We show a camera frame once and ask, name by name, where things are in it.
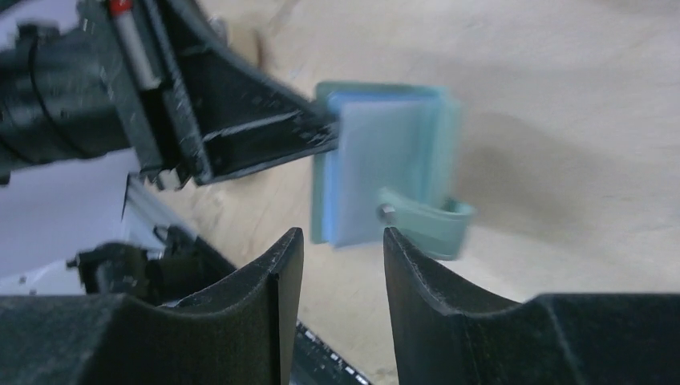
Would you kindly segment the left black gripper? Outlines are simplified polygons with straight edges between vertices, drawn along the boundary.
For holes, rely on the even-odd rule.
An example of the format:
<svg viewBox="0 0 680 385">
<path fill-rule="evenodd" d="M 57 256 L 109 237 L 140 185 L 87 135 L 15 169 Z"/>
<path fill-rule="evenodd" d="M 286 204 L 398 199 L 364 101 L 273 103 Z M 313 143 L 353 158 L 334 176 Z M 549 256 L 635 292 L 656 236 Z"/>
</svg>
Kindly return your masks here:
<svg viewBox="0 0 680 385">
<path fill-rule="evenodd" d="M 160 170 L 150 104 L 159 55 L 143 1 L 4 1 L 1 181 L 59 161 L 131 149 Z"/>
</svg>

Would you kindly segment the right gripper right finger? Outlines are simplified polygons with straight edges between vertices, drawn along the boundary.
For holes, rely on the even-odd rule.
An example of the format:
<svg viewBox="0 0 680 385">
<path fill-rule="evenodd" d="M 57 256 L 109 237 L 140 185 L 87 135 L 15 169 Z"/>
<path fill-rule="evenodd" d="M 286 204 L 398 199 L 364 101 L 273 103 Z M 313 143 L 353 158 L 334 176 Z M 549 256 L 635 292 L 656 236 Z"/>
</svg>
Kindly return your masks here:
<svg viewBox="0 0 680 385">
<path fill-rule="evenodd" d="M 676 384 L 677 294 L 541 294 L 514 302 L 397 229 L 384 269 L 402 384 Z"/>
</svg>

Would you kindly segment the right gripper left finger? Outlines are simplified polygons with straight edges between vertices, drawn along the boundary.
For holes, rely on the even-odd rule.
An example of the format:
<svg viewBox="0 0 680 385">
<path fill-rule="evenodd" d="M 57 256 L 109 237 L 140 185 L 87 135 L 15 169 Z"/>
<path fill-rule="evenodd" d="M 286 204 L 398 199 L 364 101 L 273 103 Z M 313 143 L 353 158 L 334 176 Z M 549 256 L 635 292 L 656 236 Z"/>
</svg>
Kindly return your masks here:
<svg viewBox="0 0 680 385">
<path fill-rule="evenodd" d="M 129 294 L 4 296 L 4 384 L 286 384 L 304 237 L 265 253 L 173 307 Z"/>
</svg>

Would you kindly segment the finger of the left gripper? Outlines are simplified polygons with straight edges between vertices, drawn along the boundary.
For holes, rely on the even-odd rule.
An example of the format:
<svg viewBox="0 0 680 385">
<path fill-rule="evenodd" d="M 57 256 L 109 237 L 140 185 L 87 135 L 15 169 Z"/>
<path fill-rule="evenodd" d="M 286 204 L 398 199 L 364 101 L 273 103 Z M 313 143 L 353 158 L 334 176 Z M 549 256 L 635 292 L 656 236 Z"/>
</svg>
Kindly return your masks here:
<svg viewBox="0 0 680 385">
<path fill-rule="evenodd" d="M 269 77 L 255 34 L 238 53 L 225 21 L 195 1 L 109 1 L 134 99 L 128 138 L 150 170 L 181 183 L 237 179 L 335 149 L 338 124 L 325 108 Z"/>
</svg>

